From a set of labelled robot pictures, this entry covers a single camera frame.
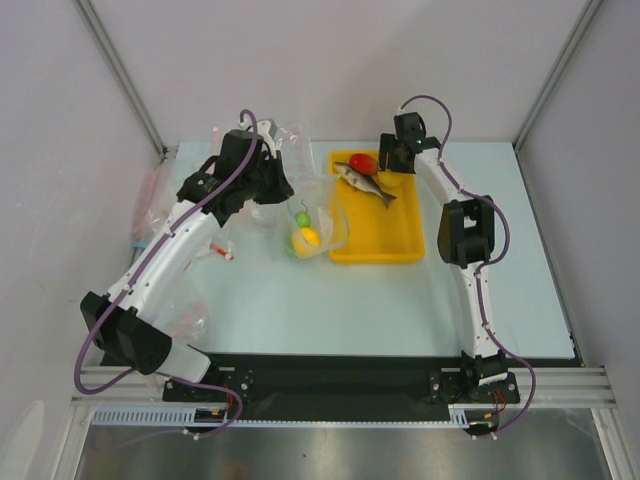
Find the green toy cucumber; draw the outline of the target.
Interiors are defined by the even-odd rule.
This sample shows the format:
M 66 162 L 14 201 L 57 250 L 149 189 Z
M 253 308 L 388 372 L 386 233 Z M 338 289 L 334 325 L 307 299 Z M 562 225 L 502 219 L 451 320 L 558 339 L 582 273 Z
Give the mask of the green toy cucumber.
M 291 234 L 295 229 L 301 227 L 311 227 L 311 216 L 307 211 L 298 211 L 294 214 L 294 223 L 295 227 L 293 229 L 290 229 L 285 236 L 285 246 L 288 249 L 290 255 L 296 256 L 291 245 Z

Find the clear blue-zipper bag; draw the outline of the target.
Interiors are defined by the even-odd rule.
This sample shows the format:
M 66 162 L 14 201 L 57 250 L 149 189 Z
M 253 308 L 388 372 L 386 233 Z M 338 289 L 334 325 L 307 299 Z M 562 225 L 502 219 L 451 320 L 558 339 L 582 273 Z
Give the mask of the clear blue-zipper bag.
M 306 260 L 345 247 L 350 238 L 350 225 L 343 202 L 338 193 L 339 178 L 335 175 L 313 177 L 276 210 L 273 253 L 291 260 Z M 320 253 L 309 258 L 290 255 L 285 246 L 285 236 L 295 227 L 294 214 L 307 211 L 311 227 L 321 236 Z

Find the grey toy fish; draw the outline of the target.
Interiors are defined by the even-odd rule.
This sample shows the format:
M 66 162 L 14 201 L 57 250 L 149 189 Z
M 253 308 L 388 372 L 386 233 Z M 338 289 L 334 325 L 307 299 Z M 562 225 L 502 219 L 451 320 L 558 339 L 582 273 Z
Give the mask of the grey toy fish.
M 379 197 L 386 208 L 396 199 L 396 196 L 385 192 L 371 176 L 358 172 L 348 163 L 336 162 L 333 164 L 333 168 L 342 179 L 355 189 Z

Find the yellow toy pear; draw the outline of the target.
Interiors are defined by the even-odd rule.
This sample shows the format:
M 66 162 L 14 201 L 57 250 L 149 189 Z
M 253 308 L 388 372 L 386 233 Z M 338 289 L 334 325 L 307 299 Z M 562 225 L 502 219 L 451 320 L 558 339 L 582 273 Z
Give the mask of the yellow toy pear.
M 291 245 L 298 258 L 313 257 L 320 253 L 321 236 L 312 227 L 301 227 L 291 234 Z

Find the yellow toy lemon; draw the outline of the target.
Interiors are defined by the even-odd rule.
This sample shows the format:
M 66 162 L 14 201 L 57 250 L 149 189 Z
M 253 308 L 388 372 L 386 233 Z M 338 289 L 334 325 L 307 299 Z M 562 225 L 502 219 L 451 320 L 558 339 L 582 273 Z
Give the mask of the yellow toy lemon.
M 404 175 L 390 170 L 381 170 L 377 173 L 378 183 L 385 189 L 398 188 L 404 181 Z

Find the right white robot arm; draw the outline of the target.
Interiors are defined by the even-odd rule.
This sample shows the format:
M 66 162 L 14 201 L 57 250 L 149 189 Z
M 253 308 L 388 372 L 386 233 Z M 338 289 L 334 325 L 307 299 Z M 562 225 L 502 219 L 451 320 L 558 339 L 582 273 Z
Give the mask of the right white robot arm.
M 461 299 L 463 349 L 459 384 L 473 401 L 484 401 L 507 378 L 504 349 L 494 340 L 488 266 L 495 248 L 495 204 L 469 192 L 443 160 L 443 145 L 427 135 L 415 113 L 398 113 L 393 134 L 380 137 L 379 167 L 414 174 L 442 207 L 437 249 L 451 267 Z

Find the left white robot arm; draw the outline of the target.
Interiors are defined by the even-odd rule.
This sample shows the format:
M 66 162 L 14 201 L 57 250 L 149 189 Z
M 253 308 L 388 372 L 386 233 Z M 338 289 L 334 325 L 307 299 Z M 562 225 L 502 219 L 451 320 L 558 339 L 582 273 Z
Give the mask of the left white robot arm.
M 275 124 L 260 120 L 226 133 L 218 154 L 188 176 L 158 234 L 109 290 L 89 292 L 80 310 L 96 346 L 131 371 L 185 380 L 199 400 L 214 397 L 219 374 L 209 357 L 158 326 L 170 287 L 205 244 L 244 204 L 279 204 L 294 193 L 284 173 Z

